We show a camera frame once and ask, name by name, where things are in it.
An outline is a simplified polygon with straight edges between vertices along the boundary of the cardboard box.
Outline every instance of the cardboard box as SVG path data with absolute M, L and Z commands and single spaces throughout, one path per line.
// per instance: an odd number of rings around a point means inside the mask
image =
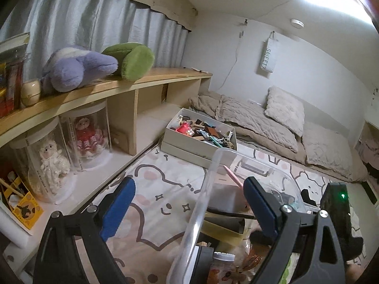
M 170 155 L 186 160 L 193 164 L 199 165 L 201 167 L 209 168 L 213 154 L 218 149 L 218 147 L 216 147 L 215 145 L 204 143 L 202 141 L 199 141 L 197 139 L 191 138 L 189 136 L 186 136 L 182 133 L 170 129 L 170 127 L 177 125 L 177 119 L 180 115 L 188 116 L 191 120 L 199 119 L 211 126 L 216 126 L 216 130 L 219 130 L 224 134 L 226 134 L 228 131 L 233 132 L 231 142 L 234 145 L 234 150 L 237 150 L 237 141 L 234 127 L 221 123 L 217 120 L 214 120 L 213 118 L 209 118 L 207 116 L 193 112 L 191 110 L 182 109 L 174 116 L 174 118 L 169 122 L 165 129 L 161 145 L 161 150 L 163 152 L 166 152 Z M 228 157 L 225 156 L 221 159 L 221 164 L 230 166 L 233 160 L 234 157 L 228 159 Z
M 30 191 L 26 188 L 19 176 L 16 177 L 10 186 L 18 192 L 25 193 L 24 197 L 21 198 L 16 207 L 13 208 L 9 203 L 10 196 L 14 194 L 13 191 L 1 185 L 3 199 L 7 202 L 9 209 L 17 217 L 17 219 L 19 219 L 25 227 L 31 229 L 44 211 L 41 206 L 39 206 Z

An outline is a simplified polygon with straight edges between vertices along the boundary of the rug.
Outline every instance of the rug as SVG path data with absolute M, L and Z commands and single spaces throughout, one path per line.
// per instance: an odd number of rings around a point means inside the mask
M 331 180 L 313 172 L 276 159 L 263 152 L 238 144 L 238 151 L 268 163 L 293 177 L 297 187 L 309 190 L 310 198 L 320 203 L 323 191 Z M 107 246 L 126 279 L 131 284 L 165 284 L 168 271 L 178 253 L 181 238 L 201 192 L 206 169 L 160 151 L 156 146 L 128 167 L 92 202 L 98 205 L 113 192 L 124 176 L 136 183 L 136 195 L 114 237 Z M 225 176 L 216 181 L 231 183 Z M 351 210 L 353 235 L 360 236 L 359 220 Z M 82 240 L 78 252 L 91 284 L 98 283 Z M 289 282 L 298 260 L 293 254 L 281 284 Z M 361 263 L 361 256 L 354 260 Z

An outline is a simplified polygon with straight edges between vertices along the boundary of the smoke detector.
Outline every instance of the smoke detector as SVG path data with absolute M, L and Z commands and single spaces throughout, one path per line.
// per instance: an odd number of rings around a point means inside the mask
M 297 29 L 302 29 L 304 28 L 304 24 L 297 19 L 291 19 L 291 25 Z

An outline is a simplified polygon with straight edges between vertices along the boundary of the wooden stick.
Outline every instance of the wooden stick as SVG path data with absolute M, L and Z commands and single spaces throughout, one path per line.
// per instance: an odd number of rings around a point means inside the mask
M 0 183 L 1 183 L 4 187 L 10 189 L 13 193 L 17 194 L 19 197 L 21 197 L 21 198 L 24 197 L 23 194 L 21 194 L 20 192 L 18 192 L 18 191 L 15 190 L 15 189 L 13 189 L 10 185 L 8 185 L 8 184 L 5 182 L 2 178 L 0 178 Z

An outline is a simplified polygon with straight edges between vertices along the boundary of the purple plush toy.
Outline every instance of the purple plush toy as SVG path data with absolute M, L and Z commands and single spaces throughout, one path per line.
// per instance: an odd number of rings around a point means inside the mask
M 82 47 L 70 46 L 55 51 L 42 69 L 42 90 L 45 95 L 69 92 L 117 70 L 112 56 Z

